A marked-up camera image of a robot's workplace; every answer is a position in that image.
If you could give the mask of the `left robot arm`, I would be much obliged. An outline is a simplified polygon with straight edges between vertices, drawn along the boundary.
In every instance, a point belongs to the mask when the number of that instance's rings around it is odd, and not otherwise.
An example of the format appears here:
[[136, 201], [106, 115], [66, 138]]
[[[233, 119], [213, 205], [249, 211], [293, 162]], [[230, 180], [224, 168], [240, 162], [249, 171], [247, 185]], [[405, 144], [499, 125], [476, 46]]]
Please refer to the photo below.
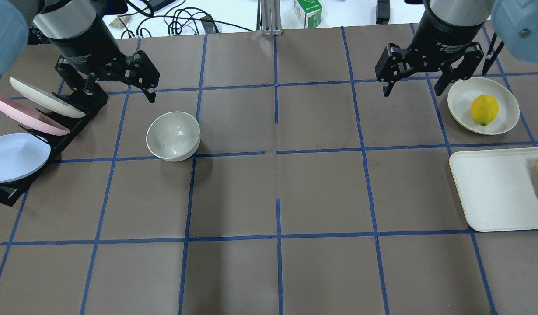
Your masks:
[[118, 81], [155, 102], [160, 74], [144, 51], [126, 56], [93, 0], [0, 0], [0, 75], [14, 64], [35, 26], [60, 52], [56, 71], [73, 91], [94, 95]]

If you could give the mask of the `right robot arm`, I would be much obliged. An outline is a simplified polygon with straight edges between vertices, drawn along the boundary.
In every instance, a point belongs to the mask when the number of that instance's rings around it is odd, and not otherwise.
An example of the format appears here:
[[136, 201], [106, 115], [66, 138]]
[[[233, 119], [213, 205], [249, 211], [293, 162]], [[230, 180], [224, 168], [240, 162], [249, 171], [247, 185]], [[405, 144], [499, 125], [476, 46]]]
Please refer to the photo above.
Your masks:
[[523, 62], [538, 63], [538, 0], [422, 0], [425, 11], [414, 37], [401, 48], [389, 43], [375, 66], [389, 96], [415, 73], [441, 72], [434, 86], [471, 78], [486, 58], [486, 74], [503, 48]]

